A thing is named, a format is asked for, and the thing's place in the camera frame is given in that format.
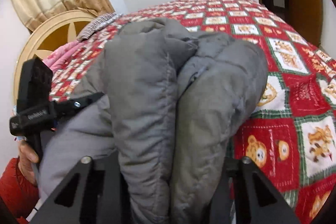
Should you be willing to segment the person's left hand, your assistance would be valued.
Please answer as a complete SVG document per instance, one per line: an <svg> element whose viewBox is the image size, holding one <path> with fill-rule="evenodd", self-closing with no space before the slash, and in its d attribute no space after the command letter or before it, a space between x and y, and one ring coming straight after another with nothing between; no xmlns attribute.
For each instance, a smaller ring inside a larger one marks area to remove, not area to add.
<svg viewBox="0 0 336 224"><path fill-rule="evenodd" d="M18 168L21 174L34 186L37 180L34 175L32 164L39 162L39 157L30 145L23 139L18 140L19 162Z"/></svg>

